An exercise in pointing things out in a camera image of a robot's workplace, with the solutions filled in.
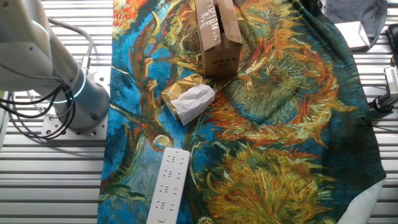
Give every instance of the metal table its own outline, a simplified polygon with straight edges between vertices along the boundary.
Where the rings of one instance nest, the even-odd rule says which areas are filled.
[[[43,0],[46,13],[76,25],[95,41],[91,77],[108,86],[112,54],[113,1]],[[398,0],[389,0],[387,26],[398,23]],[[84,37],[53,26],[67,49],[81,59],[88,42]],[[389,65],[390,48],[382,35],[368,53],[355,55],[368,101],[385,93],[383,69]],[[18,100],[29,100],[18,94]],[[36,113],[33,106],[24,113]],[[43,119],[25,119],[41,132]],[[379,117],[374,124],[398,130],[398,110]],[[398,223],[398,134],[375,128],[387,180],[368,223]],[[91,144],[37,144],[8,124],[0,153],[0,223],[96,223],[97,200],[103,166],[104,141]]]

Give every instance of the gold wrapper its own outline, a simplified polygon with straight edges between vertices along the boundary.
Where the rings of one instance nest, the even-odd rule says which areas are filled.
[[[197,84],[204,84],[206,85],[203,78],[198,74],[193,74],[188,77],[177,81],[167,89],[162,91],[162,98],[166,106],[172,111],[173,116],[176,120],[179,120],[177,111],[175,110],[174,106],[172,105],[171,101],[178,98],[182,93],[185,93],[190,88],[194,87]]]

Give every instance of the sunflower print fabric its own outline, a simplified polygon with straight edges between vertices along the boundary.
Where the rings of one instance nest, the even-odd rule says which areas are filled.
[[[186,126],[160,92],[203,73],[193,0],[115,0],[98,223],[145,223],[165,147],[191,153],[178,223],[337,223],[385,178],[353,56],[310,1],[234,0],[239,70]]]

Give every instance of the brown paper box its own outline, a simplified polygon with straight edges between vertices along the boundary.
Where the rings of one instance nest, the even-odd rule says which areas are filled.
[[[171,101],[178,98],[182,93],[185,93],[187,90],[198,84],[206,85],[205,81],[200,75],[193,74],[177,81],[162,91],[162,99],[169,110],[172,111],[174,119],[179,120],[180,118],[178,117],[177,111],[173,107]]]
[[[195,7],[205,76],[236,74],[242,37],[232,0],[195,0]]]

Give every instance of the power strip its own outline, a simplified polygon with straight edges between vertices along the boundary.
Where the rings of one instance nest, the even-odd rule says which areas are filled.
[[[147,224],[176,224],[190,153],[166,148],[150,203]]]

